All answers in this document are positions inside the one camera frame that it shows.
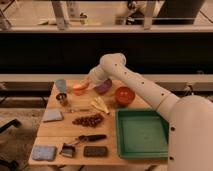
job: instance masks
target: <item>plastic tray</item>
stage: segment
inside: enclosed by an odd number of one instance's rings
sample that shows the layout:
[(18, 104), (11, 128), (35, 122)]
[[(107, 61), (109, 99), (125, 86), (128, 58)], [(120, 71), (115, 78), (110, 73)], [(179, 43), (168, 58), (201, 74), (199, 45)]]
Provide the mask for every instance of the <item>plastic tray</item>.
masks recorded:
[(119, 109), (116, 129), (120, 158), (167, 158), (169, 126), (154, 110)]

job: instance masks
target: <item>knife handle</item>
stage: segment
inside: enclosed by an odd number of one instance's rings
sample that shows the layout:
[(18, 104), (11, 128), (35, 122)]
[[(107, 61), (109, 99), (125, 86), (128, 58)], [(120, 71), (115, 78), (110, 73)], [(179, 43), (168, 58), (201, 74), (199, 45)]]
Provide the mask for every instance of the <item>knife handle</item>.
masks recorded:
[(96, 135), (88, 135), (86, 136), (87, 141), (97, 141), (101, 139), (105, 139), (107, 136), (105, 134), (96, 134)]

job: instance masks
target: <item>gray sponge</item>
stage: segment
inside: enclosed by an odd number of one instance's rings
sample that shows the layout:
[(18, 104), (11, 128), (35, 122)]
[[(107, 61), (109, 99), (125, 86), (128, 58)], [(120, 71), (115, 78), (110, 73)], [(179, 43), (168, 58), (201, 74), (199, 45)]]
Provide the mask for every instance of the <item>gray sponge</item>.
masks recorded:
[(33, 148), (32, 159), (37, 161), (53, 161), (55, 159), (57, 147), (36, 145)]

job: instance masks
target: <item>cup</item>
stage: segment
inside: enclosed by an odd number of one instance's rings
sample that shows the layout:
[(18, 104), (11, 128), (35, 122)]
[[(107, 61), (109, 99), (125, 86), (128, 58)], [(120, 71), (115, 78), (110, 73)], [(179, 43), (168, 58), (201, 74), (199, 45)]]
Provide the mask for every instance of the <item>cup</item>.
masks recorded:
[(56, 99), (62, 106), (66, 106), (68, 104), (68, 99), (67, 99), (66, 93), (57, 94)]

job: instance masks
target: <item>wooden table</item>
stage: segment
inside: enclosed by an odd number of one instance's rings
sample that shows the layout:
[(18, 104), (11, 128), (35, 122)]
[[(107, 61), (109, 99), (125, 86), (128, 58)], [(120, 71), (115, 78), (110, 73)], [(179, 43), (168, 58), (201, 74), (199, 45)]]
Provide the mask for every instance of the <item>wooden table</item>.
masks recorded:
[[(85, 94), (81, 96), (74, 95), (70, 90), (73, 84), (77, 80), (67, 81), (68, 87), (68, 99), (73, 108), (88, 108), (90, 107), (93, 112), (75, 112), (75, 113), (63, 113), (64, 120), (57, 122), (41, 122), (38, 129), (37, 137), (34, 145), (53, 145), (58, 148), (57, 156), (54, 161), (34, 161), (29, 159), (30, 165), (129, 165), (129, 164), (166, 164), (166, 160), (124, 160), (119, 158), (117, 154), (116, 144), (116, 129), (115, 129), (115, 110), (119, 107), (114, 99), (114, 91), (116, 88), (123, 85), (123, 83), (113, 80), (113, 86), (109, 92), (101, 97), (106, 102), (110, 110), (110, 115), (102, 114), (104, 121), (96, 128), (83, 127), (79, 125), (73, 125), (72, 121), (79, 116), (85, 116), (94, 114), (97, 112), (90, 102), (98, 94), (93, 89), (88, 89)], [(52, 89), (51, 96), (48, 101), (47, 109), (59, 108), (64, 111), (64, 108), (56, 101), (55, 97), (58, 94), (58, 90), (55, 85)], [(149, 106), (138, 96), (136, 96), (134, 102), (128, 106), (129, 108), (149, 108)], [(59, 155), (63, 143), (74, 141), (77, 136), (89, 135), (89, 134), (106, 134), (107, 139), (97, 142), (85, 142), (80, 143), (76, 147), (76, 155), (74, 158), (66, 158)], [(104, 158), (86, 158), (83, 156), (83, 148), (85, 145), (105, 145), (109, 149), (108, 157)]]

